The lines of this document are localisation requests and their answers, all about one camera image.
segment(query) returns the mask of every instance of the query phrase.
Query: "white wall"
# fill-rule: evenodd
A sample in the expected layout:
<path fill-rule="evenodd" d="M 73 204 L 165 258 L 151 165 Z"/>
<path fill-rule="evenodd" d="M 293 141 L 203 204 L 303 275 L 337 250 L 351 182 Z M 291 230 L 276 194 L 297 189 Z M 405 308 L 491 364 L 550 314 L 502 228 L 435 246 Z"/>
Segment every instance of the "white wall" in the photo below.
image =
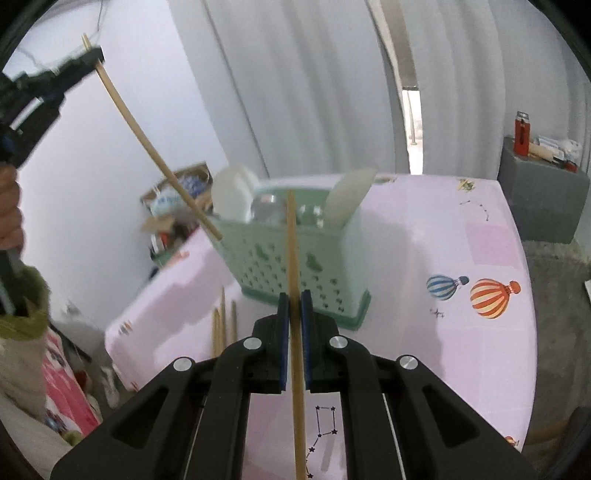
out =
<path fill-rule="evenodd" d="M 172 168 L 226 164 L 165 0 L 111 0 L 100 43 L 105 67 L 130 110 Z M 22 46 L 43 63 L 76 48 L 96 27 L 98 4 L 36 25 Z M 5 73 L 35 67 L 15 53 Z M 93 74 L 66 98 L 61 118 L 21 170 L 25 262 L 52 291 L 52 315 L 70 300 L 85 322 L 104 329 L 145 284 L 149 239 L 139 197 L 161 177 Z M 66 324 L 74 340 L 99 335 Z"/>
<path fill-rule="evenodd" d="M 415 88 L 417 87 L 417 72 L 414 69 L 413 52 L 410 49 L 400 0 L 382 0 L 381 5 L 396 50 L 402 88 Z"/>
<path fill-rule="evenodd" d="M 228 161 L 267 177 L 261 150 L 202 0 L 168 0 L 168 4 Z"/>
<path fill-rule="evenodd" d="M 527 0 L 489 1 L 505 69 L 505 134 L 517 110 L 530 115 L 532 133 L 583 142 L 582 67 L 546 16 Z"/>

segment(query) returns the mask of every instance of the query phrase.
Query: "red bottle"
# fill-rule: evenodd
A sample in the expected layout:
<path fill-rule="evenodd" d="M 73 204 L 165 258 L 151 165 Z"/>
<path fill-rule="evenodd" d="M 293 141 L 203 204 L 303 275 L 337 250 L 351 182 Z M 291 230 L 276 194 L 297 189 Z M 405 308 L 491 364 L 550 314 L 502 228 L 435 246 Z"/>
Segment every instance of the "red bottle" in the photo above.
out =
<path fill-rule="evenodd" d="M 530 128 L 530 116 L 527 113 L 517 112 L 513 151 L 524 157 L 527 157 L 530 152 Z"/>

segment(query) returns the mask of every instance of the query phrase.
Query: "pink tablecloth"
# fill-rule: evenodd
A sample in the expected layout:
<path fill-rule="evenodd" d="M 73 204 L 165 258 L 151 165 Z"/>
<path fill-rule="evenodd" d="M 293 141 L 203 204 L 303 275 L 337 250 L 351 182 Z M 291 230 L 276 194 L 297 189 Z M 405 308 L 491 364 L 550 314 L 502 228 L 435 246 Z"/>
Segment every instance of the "pink tablecloth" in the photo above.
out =
<path fill-rule="evenodd" d="M 280 183 L 330 187 L 338 178 Z M 454 177 L 393 179 L 374 185 L 361 206 L 373 298 L 361 328 L 342 333 L 375 355 L 417 356 L 521 449 L 534 399 L 535 317 L 501 188 Z M 238 304 L 240 337 L 274 311 L 241 295 L 203 232 L 183 252 L 107 331 L 107 351 L 129 387 L 142 387 L 178 356 L 211 357 L 210 317 L 222 285 Z M 309 471 L 340 480 L 346 470 L 339 397 L 308 395 L 306 406 Z M 289 393 L 253 397 L 246 442 L 243 478 L 294 478 Z"/>

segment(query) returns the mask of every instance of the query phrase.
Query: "orange striped hot air balloon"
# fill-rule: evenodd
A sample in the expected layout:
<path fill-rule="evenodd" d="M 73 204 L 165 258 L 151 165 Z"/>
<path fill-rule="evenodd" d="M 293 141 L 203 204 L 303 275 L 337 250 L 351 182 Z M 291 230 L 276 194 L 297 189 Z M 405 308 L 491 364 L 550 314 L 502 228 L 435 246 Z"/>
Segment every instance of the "orange striped hot air balloon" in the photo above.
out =
<path fill-rule="evenodd" d="M 496 280 L 483 278 L 478 280 L 470 290 L 470 301 L 478 315 L 487 319 L 496 319 L 509 305 L 509 295 L 520 291 L 521 286 L 516 281 L 503 285 Z"/>

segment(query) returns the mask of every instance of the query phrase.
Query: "green plastic basket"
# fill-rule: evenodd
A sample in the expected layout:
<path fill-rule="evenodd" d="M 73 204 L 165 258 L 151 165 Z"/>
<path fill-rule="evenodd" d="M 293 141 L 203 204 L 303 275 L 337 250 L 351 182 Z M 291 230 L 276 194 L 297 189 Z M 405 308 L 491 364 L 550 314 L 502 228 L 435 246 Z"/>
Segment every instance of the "green plastic basket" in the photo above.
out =
<path fill-rule="evenodd" d="M 287 189 L 262 187 L 258 193 L 287 198 Z M 324 207 L 328 190 L 294 189 L 299 207 Z M 211 218 L 223 239 L 212 244 L 223 257 L 244 295 L 277 305 L 287 291 L 286 227 Z M 298 225 L 300 289 L 310 290 L 314 310 L 356 330 L 369 307 L 359 209 L 342 229 Z"/>

